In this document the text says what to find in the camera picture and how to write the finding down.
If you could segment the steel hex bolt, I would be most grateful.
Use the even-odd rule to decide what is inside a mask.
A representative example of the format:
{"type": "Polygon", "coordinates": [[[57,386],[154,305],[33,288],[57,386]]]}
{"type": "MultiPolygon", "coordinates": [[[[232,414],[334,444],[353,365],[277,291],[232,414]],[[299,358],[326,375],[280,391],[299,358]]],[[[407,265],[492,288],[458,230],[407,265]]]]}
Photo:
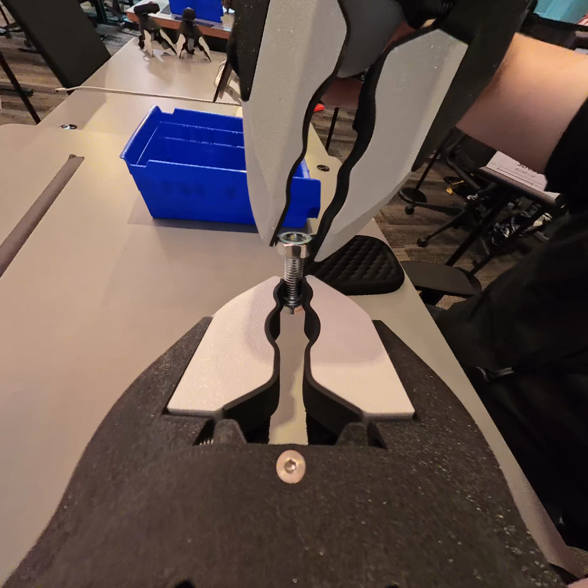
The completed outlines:
{"type": "Polygon", "coordinates": [[[283,279],[285,283],[283,307],[286,313],[293,315],[300,306],[304,260],[283,259],[283,279]]]}

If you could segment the blue plastic bin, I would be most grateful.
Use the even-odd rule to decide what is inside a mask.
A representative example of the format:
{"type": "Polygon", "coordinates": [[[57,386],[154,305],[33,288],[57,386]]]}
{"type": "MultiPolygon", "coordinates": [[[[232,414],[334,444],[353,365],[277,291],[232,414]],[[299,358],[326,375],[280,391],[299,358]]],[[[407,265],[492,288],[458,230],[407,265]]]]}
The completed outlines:
{"type": "Polygon", "coordinates": [[[242,118],[154,105],[121,158],[152,217],[254,225],[242,118]]]}

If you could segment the person's right hand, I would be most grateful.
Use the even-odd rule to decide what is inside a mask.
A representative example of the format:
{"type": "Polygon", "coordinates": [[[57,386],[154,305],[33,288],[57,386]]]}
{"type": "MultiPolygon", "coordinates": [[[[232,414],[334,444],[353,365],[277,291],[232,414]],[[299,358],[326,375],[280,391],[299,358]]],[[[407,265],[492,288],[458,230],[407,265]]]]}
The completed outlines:
{"type": "Polygon", "coordinates": [[[319,101],[326,107],[357,110],[363,82],[354,77],[336,77],[323,92],[319,101]]]}

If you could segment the small blue bin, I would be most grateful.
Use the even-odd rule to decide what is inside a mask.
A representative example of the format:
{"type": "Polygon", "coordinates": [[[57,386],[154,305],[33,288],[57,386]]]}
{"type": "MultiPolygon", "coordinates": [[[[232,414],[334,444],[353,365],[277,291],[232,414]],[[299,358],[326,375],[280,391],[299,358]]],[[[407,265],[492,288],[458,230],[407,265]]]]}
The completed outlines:
{"type": "Polygon", "coordinates": [[[171,13],[181,16],[185,9],[191,8],[196,19],[221,23],[224,15],[222,1],[169,1],[171,13]]]}

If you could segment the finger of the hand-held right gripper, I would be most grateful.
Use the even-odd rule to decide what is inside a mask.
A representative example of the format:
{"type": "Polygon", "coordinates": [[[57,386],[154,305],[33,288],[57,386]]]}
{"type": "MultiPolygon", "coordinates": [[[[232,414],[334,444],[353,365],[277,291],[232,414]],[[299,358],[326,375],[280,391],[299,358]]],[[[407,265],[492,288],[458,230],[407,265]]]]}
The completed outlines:
{"type": "Polygon", "coordinates": [[[345,202],[316,261],[345,245],[406,181],[467,49],[467,43],[435,29],[387,54],[375,86],[374,131],[351,167],[345,202]]]}
{"type": "Polygon", "coordinates": [[[257,41],[241,40],[246,175],[262,242],[285,225],[293,173],[306,153],[310,117],[334,78],[348,37],[339,1],[269,1],[257,41]]]}

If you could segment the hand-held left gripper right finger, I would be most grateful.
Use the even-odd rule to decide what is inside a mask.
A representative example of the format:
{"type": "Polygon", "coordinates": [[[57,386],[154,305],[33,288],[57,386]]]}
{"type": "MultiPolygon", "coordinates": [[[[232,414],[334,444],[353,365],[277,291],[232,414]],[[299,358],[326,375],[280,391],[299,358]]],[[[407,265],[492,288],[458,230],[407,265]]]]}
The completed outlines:
{"type": "Polygon", "coordinates": [[[368,313],[317,277],[303,285],[308,414],[316,420],[411,419],[415,408],[368,313]]]}

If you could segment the black panel stand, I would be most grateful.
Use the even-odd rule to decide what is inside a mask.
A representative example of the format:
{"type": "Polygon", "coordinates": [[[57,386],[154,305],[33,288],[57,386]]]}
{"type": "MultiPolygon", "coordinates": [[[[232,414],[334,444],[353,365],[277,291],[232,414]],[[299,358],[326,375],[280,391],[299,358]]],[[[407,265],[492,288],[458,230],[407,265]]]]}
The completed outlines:
{"type": "Polygon", "coordinates": [[[72,93],[111,57],[77,1],[1,1],[43,57],[61,85],[72,93]]]}

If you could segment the steel hex nut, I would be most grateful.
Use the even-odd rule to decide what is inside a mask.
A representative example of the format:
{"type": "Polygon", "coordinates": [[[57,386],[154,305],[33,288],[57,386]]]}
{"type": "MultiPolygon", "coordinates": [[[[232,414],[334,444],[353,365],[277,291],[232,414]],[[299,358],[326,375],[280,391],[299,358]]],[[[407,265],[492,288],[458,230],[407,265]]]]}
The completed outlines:
{"type": "Polygon", "coordinates": [[[305,232],[285,231],[278,235],[277,253],[285,259],[305,260],[311,251],[312,236],[305,232]]]}

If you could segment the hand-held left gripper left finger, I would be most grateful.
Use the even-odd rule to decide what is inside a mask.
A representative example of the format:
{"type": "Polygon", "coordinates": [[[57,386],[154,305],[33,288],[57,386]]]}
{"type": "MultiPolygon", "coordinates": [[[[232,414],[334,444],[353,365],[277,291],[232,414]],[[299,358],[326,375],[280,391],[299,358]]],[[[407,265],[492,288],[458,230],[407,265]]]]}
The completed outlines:
{"type": "Polygon", "coordinates": [[[279,375],[275,339],[266,327],[278,308],[280,283],[272,276],[213,315],[168,402],[171,415],[223,418],[279,375]]]}

